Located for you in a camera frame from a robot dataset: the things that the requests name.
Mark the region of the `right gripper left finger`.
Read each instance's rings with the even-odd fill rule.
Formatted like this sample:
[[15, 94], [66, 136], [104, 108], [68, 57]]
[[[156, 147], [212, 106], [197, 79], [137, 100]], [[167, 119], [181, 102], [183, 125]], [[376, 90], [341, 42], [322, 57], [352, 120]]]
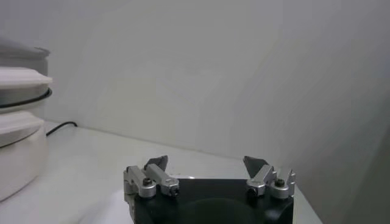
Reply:
[[165, 170], [168, 156], [151, 158], [141, 169], [128, 166], [124, 172], [124, 195], [138, 195], [141, 198], [152, 198], [157, 194], [157, 187], [163, 195], [177, 197], [180, 192], [179, 180], [169, 176]]

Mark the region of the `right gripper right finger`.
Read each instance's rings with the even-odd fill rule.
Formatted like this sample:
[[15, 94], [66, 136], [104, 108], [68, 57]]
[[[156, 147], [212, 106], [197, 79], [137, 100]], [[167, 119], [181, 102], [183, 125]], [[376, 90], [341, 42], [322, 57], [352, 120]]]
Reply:
[[296, 174], [288, 167], [278, 170], [263, 159], [245, 156], [243, 163], [250, 178], [246, 181], [247, 194], [261, 197], [268, 193], [272, 198], [285, 200], [295, 193]]

